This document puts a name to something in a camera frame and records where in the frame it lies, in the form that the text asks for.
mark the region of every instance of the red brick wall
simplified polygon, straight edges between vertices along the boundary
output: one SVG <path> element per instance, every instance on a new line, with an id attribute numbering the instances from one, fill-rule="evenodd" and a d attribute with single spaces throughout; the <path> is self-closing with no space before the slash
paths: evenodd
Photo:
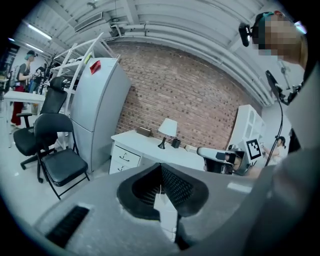
<path id="1" fill-rule="evenodd" d="M 154 137 L 165 118 L 178 122 L 181 145 L 225 149 L 237 108 L 261 107 L 224 71 L 212 64 L 169 47 L 153 44 L 115 43 L 120 64 L 132 81 L 116 133 L 139 126 Z"/>

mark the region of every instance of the drawer handle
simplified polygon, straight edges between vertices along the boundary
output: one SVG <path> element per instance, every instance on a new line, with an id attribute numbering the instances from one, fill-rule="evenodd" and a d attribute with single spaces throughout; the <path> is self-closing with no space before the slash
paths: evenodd
<path id="1" fill-rule="evenodd" d="M 121 157 L 121 156 L 119 156 L 119 157 L 120 157 L 122 160 L 124 160 L 124 161 L 130 162 L 130 160 L 125 159 L 126 154 L 127 154 L 127 153 L 124 153 L 123 157 Z"/>

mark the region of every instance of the white lampshade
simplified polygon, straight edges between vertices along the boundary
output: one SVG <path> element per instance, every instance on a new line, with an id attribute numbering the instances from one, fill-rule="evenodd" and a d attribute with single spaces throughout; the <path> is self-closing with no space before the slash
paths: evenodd
<path id="1" fill-rule="evenodd" d="M 177 135 L 177 121 L 171 120 L 169 118 L 164 119 L 163 123 L 160 125 L 158 131 L 162 134 L 175 137 Z"/>

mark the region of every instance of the black lamp base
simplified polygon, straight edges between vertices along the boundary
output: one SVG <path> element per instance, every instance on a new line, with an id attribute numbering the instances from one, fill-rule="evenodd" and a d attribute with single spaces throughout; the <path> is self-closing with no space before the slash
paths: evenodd
<path id="1" fill-rule="evenodd" d="M 166 137 L 163 137 L 161 144 L 158 145 L 158 148 L 164 150 L 165 149 Z"/>

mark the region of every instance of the red sticker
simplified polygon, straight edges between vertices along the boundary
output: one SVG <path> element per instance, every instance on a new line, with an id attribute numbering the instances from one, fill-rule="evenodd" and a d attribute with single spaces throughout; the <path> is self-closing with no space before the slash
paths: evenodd
<path id="1" fill-rule="evenodd" d="M 91 75 L 96 73 L 100 68 L 101 68 L 101 63 L 100 63 L 100 60 L 98 60 L 95 63 L 93 63 L 93 65 L 90 67 Z"/>

